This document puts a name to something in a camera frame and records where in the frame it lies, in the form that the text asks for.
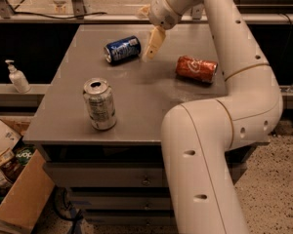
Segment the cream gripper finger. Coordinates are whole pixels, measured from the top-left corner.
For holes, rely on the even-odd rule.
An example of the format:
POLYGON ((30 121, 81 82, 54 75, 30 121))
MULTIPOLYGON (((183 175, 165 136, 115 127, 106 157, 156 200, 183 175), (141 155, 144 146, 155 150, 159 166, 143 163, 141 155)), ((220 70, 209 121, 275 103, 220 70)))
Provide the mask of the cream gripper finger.
POLYGON ((142 6, 137 12, 136 17, 138 19, 147 19, 149 14, 150 5, 142 6))
POLYGON ((164 43, 165 38, 166 30, 161 26, 155 26, 148 37, 143 54, 143 60, 153 59, 164 43))

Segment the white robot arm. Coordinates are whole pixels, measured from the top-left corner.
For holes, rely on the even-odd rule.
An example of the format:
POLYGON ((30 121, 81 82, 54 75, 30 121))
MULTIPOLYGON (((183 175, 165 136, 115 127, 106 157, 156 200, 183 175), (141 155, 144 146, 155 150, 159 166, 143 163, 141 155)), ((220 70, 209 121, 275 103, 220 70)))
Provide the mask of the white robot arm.
POLYGON ((154 30, 145 56, 162 33, 202 3, 227 95, 179 104, 161 126, 161 148, 180 234, 249 234, 227 166, 229 150, 262 141, 282 114, 282 95, 269 62, 232 0, 153 0, 140 9, 154 30))

